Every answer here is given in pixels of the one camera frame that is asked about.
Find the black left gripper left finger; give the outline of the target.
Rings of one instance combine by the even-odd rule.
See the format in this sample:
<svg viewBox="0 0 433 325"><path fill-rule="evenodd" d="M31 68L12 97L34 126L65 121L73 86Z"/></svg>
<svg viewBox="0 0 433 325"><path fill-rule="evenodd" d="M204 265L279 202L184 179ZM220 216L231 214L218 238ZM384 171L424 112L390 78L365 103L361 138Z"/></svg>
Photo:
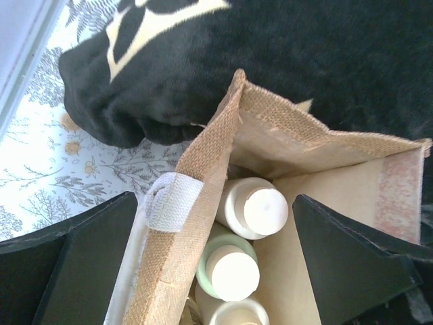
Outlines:
<svg viewBox="0 0 433 325"><path fill-rule="evenodd" d="M136 209L124 192L1 242L1 323L103 324Z"/></svg>

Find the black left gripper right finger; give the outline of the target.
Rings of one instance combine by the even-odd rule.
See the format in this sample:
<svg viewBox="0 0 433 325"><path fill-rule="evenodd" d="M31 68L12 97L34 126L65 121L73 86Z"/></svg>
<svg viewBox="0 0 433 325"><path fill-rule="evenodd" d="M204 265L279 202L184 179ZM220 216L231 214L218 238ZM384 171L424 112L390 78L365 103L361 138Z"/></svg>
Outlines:
<svg viewBox="0 0 433 325"><path fill-rule="evenodd" d="M292 208L322 324L432 323L432 248L304 194Z"/></svg>

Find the brown jute canvas bag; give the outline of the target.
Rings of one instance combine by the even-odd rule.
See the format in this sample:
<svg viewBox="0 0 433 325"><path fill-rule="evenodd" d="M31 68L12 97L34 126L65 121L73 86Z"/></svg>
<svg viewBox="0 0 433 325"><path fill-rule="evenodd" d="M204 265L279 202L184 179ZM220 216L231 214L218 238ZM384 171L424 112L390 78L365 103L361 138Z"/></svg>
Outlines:
<svg viewBox="0 0 433 325"><path fill-rule="evenodd" d="M106 324L431 324L431 145L332 131L238 70L139 198Z"/></svg>

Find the cream bottle wooden cap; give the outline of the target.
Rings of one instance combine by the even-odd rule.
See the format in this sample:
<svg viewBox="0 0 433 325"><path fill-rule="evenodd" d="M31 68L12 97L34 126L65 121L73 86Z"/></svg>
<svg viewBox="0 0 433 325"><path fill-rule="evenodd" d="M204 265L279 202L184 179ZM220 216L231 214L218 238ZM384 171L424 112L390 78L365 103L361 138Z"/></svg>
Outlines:
<svg viewBox="0 0 433 325"><path fill-rule="evenodd" d="M197 284L195 298L205 325L270 324L265 308L254 296L241 301L225 302L211 297Z"/></svg>

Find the beige bottle wooden cap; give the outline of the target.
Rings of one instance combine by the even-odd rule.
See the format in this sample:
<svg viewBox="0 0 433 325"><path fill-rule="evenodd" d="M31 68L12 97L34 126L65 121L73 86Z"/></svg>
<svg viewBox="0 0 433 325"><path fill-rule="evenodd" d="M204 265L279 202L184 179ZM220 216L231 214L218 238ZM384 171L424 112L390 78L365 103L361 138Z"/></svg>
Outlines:
<svg viewBox="0 0 433 325"><path fill-rule="evenodd" d="M247 240L260 240L281 230L288 220L286 198L266 179L228 180L223 188L216 221Z"/></svg>

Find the green bottle wooden cap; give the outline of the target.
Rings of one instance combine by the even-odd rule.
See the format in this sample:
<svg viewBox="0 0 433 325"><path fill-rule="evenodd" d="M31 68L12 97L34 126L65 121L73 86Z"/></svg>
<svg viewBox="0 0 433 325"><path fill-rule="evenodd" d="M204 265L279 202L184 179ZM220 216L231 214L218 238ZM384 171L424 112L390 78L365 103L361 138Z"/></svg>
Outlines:
<svg viewBox="0 0 433 325"><path fill-rule="evenodd" d="M258 288L260 271L252 245L214 223L196 271L203 291L226 302L248 298Z"/></svg>

